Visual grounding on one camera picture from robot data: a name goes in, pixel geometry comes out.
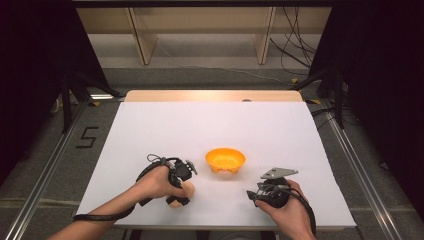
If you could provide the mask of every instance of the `black strap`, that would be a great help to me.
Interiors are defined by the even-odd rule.
[[[118,213],[118,214],[111,214],[111,215],[92,215],[92,214],[78,214],[75,215],[74,221],[117,221],[119,219],[122,219],[124,217],[127,217],[132,213],[135,206],[132,206],[128,210]]]

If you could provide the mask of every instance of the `human hand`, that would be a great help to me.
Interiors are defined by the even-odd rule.
[[[298,183],[292,180],[287,180],[287,182],[290,188],[296,189],[304,197]],[[255,204],[266,212],[278,228],[291,239],[315,239],[305,207],[293,196],[290,196],[287,204],[282,208],[274,208],[261,200],[256,200]]]
[[[138,180],[132,188],[139,192],[139,201],[146,198],[161,198],[169,195],[181,198],[187,197],[187,192],[184,189],[176,188],[169,183],[168,175],[169,168],[159,166],[153,168]]]

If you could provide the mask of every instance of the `orange object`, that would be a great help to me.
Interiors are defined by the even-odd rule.
[[[246,158],[243,153],[232,148],[217,148],[206,154],[206,162],[213,172],[230,171],[237,173]]]

